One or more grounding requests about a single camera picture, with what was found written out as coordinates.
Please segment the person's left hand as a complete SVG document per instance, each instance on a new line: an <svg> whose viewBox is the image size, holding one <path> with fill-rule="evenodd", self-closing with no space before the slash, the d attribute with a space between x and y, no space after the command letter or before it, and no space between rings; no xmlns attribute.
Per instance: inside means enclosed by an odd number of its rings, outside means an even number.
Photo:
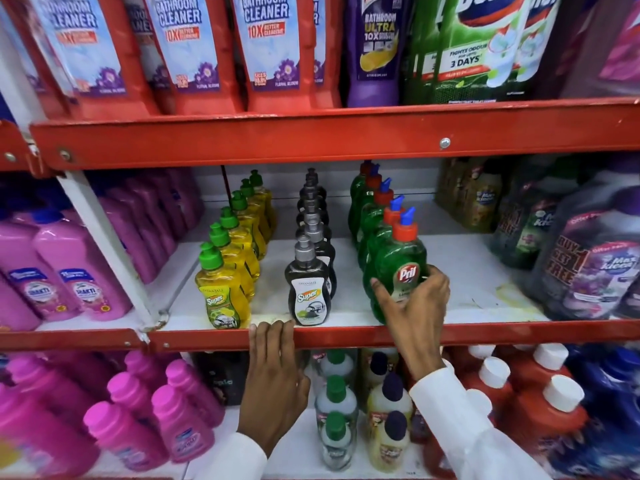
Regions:
<svg viewBox="0 0 640 480"><path fill-rule="evenodd" d="M310 379L296 365L250 365L237 432L269 458L308 405Z"/></svg>

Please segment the green dish soap bottle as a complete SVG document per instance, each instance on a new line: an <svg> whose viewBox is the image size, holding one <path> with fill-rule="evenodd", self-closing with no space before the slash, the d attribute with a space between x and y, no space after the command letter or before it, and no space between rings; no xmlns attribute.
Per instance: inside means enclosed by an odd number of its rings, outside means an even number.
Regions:
<svg viewBox="0 0 640 480"><path fill-rule="evenodd" d="M349 206L348 213L348 228L351 233L352 239L356 237L356 230L354 230L354 220L356 215L356 201L357 197L360 195L360 192L365 184L365 179L369 175L372 169L372 160L364 160L360 165L359 174L354 178L350 186L350 199L351 203Z"/></svg>
<svg viewBox="0 0 640 480"><path fill-rule="evenodd" d="M382 180L379 190L374 192L372 202L366 203L362 209L359 232L359 237L362 239L358 247L358 265L361 270L364 269L364 259L366 259L366 251L363 249L363 242L366 242L367 234L374 225L369 220L375 214L382 213L382 209L389 204L391 199L393 199L394 191L390 188L391 182L391 177Z"/></svg>
<svg viewBox="0 0 640 480"><path fill-rule="evenodd" d="M410 207L401 213L392 226L391 237L377 251L372 277L395 303L405 306L412 291L428 275L427 250L419 238L415 207Z"/></svg>
<svg viewBox="0 0 640 480"><path fill-rule="evenodd" d="M354 230L356 230L356 237L352 239L356 249L360 245L361 237L359 237L360 225L361 225L361 216L362 209L366 203L370 203L373 200L374 192L379 190L382 176L379 173L379 164L372 163L372 169L369 175L365 179L365 184L360 192L360 195L357 197L356 201L356 215L354 220Z"/></svg>
<svg viewBox="0 0 640 480"><path fill-rule="evenodd" d="M376 276L374 266L375 258L381 247L391 239L393 224L398 222L402 211L404 211L403 203L404 194L400 194L391 199L389 204L382 209L382 213L375 214L369 220L374 225L367 234L366 242L363 242L363 249L366 251L363 269L363 286L370 301L374 298L371 278Z"/></svg>

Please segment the person's right forearm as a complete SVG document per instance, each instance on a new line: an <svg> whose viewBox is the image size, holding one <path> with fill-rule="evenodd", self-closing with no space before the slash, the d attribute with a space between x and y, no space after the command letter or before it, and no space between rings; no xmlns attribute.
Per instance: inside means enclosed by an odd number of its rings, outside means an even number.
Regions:
<svg viewBox="0 0 640 480"><path fill-rule="evenodd" d="M535 460L473 405L443 362L412 371L414 404L457 480L552 480Z"/></svg>

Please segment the row of black dish soap bottles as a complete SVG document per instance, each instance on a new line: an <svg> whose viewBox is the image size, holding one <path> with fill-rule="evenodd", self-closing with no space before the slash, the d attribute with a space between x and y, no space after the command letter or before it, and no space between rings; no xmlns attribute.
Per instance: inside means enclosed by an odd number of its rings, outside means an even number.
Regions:
<svg viewBox="0 0 640 480"><path fill-rule="evenodd" d="M332 233L314 168L308 169L301 190L298 224L294 258L285 268L285 279L289 284L288 306L297 325L312 327L328 319L337 290Z"/></svg>

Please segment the green-capped clear bottle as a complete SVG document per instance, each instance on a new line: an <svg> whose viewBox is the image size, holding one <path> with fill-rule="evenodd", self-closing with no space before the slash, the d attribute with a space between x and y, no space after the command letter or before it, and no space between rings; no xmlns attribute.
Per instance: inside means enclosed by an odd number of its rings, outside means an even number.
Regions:
<svg viewBox="0 0 640 480"><path fill-rule="evenodd" d="M351 432L356 434L358 421L358 404L355 393L346 384L343 377L336 374L327 378L315 400L318 432L321 431L329 413L336 411L343 414Z"/></svg>
<svg viewBox="0 0 640 480"><path fill-rule="evenodd" d="M332 471L347 469L355 452L356 437L346 417L338 411L327 414L319 437L322 444L322 459L327 468Z"/></svg>
<svg viewBox="0 0 640 480"><path fill-rule="evenodd" d="M315 350L311 354L313 370L312 386L318 395L330 376L341 377L348 387L354 389L356 353L347 349Z"/></svg>

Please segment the white shelf board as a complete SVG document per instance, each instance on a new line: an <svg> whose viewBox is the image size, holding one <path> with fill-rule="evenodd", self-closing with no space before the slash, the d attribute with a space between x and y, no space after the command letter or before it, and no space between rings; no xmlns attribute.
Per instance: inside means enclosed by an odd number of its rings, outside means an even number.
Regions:
<svg viewBox="0 0 640 480"><path fill-rule="evenodd" d="M293 259L294 226L297 211L292 199L277 199L277 229L268 243L261 275L251 303L252 322L287 320L289 286L285 266ZM499 343L529 336L532 322L546 321L538 307L518 288L523 273L508 269L491 254L488 238L464 233L462 227L432 201L410 201L417 208L420 239L428 251L428 263L437 266L451 280L451 298L447 306L443 339L455 345L473 340ZM356 250L348 237L346 198L330 198L328 205L334 264L338 290L327 320L320 325L303 326L296 331L299 347L386 346L391 340L387 329L373 316L370 300L362 283ZM208 239L209 226L220 215L218 207L209 207L200 224L190 231L186 241L195 245L187 263L191 273L169 310L166 325L150 333L150 341L166 349L239 349L246 345L246 331L216 331L205 314L204 298L197 290L195 275L199 269L198 252Z"/></svg>

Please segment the dark green floor cleaner bottle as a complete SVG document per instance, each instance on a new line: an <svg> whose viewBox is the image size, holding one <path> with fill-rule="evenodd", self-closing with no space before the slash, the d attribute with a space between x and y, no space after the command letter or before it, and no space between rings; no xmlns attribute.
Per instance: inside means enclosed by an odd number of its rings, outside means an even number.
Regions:
<svg viewBox="0 0 640 480"><path fill-rule="evenodd" d="M562 200L578 188L579 161L564 156L537 180L515 187L501 213L490 248L513 269L532 269Z"/></svg>

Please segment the group of pink-capped pink bottles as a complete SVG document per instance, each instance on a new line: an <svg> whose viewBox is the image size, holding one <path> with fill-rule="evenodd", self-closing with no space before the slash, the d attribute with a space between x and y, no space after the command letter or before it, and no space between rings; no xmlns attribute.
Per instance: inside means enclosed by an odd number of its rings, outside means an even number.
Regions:
<svg viewBox="0 0 640 480"><path fill-rule="evenodd" d="M215 444L225 407L180 353L0 358L0 480L169 476Z"/></svg>

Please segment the group of white-capped red bottles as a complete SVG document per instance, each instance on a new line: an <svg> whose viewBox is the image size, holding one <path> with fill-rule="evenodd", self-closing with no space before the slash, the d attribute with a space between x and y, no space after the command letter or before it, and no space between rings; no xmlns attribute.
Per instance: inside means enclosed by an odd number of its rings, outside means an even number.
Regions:
<svg viewBox="0 0 640 480"><path fill-rule="evenodd" d="M530 388L517 395L502 412L496 428L532 457L540 440L567 435L585 425L588 416L580 405L583 398L584 391L576 381L556 374L544 388Z"/></svg>

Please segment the red metal shelf rack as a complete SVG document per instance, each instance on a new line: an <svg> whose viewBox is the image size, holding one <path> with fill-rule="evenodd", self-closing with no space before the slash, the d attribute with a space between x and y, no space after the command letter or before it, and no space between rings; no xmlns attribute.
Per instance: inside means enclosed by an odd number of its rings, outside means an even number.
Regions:
<svg viewBox="0 0 640 480"><path fill-rule="evenodd" d="M154 116L0 123L3 171L50 177L66 170L329 163L524 153L640 150L640 96L489 104L329 109L279 116Z"/></svg>

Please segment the group of blue-capped pink bottles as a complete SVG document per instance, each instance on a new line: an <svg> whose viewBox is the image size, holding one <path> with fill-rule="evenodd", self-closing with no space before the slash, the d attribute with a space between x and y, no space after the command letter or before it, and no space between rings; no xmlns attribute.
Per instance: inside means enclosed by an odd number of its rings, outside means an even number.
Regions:
<svg viewBox="0 0 640 480"><path fill-rule="evenodd" d="M130 298L57 178L0 171L0 331L133 328L168 320L196 267L204 201L188 168L89 171Z"/></svg>

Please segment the group of blue cleaner bottles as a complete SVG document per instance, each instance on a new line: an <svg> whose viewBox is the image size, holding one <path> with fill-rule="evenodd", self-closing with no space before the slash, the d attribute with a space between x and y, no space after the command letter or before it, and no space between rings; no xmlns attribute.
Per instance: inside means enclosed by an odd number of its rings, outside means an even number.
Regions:
<svg viewBox="0 0 640 480"><path fill-rule="evenodd" d="M583 427L556 441L545 460L554 478L640 480L640 353L623 346L571 346L568 369L582 387Z"/></svg>

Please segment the purple bathroom cleaner bottle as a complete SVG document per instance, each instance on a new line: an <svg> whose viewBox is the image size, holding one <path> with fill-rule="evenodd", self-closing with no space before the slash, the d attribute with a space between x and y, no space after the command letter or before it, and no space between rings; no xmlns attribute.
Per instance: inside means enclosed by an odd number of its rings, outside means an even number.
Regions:
<svg viewBox="0 0 640 480"><path fill-rule="evenodd" d="M399 104L399 69L413 0L347 0L346 106Z"/></svg>

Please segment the green toilet cleaner pack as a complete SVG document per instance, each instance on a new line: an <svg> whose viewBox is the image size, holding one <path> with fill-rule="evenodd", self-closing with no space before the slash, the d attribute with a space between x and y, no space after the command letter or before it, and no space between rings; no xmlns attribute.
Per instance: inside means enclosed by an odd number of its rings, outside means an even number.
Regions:
<svg viewBox="0 0 640 480"><path fill-rule="evenodd" d="M414 0L404 105L523 98L562 0Z"/></svg>

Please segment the pink cleaner pack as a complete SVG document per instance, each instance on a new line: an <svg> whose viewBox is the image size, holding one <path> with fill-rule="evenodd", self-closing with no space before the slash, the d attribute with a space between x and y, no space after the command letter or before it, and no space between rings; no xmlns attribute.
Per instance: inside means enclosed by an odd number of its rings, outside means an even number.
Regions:
<svg viewBox="0 0 640 480"><path fill-rule="evenodd" d="M640 97L640 0L568 7L535 99Z"/></svg>

